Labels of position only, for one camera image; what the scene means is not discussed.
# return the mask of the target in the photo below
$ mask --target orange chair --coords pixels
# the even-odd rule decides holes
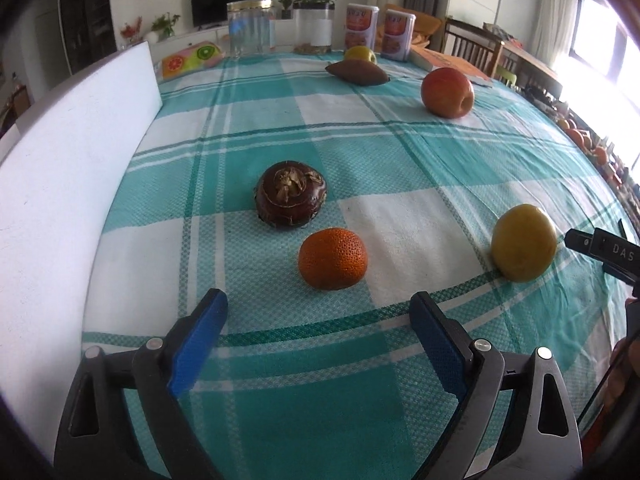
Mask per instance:
[[[414,35],[412,37],[411,44],[418,46],[419,48],[425,48],[429,44],[429,38],[437,32],[442,26],[442,20],[425,14],[424,12],[418,12],[417,10],[405,9],[394,4],[386,4],[383,8],[383,12],[391,10],[399,10],[400,12],[408,12],[415,16]],[[375,51],[380,52],[382,48],[382,36],[385,33],[384,22],[376,30],[376,47]]]

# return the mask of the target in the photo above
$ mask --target tablecloth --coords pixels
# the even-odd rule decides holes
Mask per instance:
[[[337,59],[227,59],[162,83],[97,250],[84,348],[136,347],[209,287],[227,293],[220,346],[179,401],[228,479],[411,478],[457,405],[408,325],[419,290],[473,338],[551,348],[576,410],[624,333],[627,288],[562,233],[617,232],[620,218],[634,230],[562,131],[498,83],[475,86],[469,115],[443,120],[420,101],[420,69],[383,60],[391,81],[360,88],[325,72]],[[324,174],[328,201],[308,227],[279,231],[258,219],[254,188],[287,159]],[[525,202],[556,225],[558,252],[543,276],[516,284],[488,248],[499,216]],[[321,292],[296,259],[330,226],[360,235],[369,269]],[[166,472],[135,392],[127,400],[149,465]],[[507,403],[501,394],[497,412]]]

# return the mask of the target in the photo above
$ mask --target dark cabinet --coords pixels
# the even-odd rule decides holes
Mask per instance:
[[[109,0],[60,0],[60,22],[71,73],[116,51]]]

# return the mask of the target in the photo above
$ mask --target book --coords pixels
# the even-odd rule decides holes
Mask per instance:
[[[461,57],[441,54],[440,52],[435,52],[426,48],[418,48],[415,45],[412,45],[411,51],[409,52],[409,62],[423,70],[426,70],[427,72],[444,67],[456,68],[466,75],[472,83],[481,86],[494,85],[493,81],[487,74]]]

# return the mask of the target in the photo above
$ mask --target green chair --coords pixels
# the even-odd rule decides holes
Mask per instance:
[[[504,80],[504,83],[507,86],[516,86],[516,81],[518,80],[518,76],[513,72],[509,72],[505,67],[500,65],[495,67],[495,78],[498,81]]]

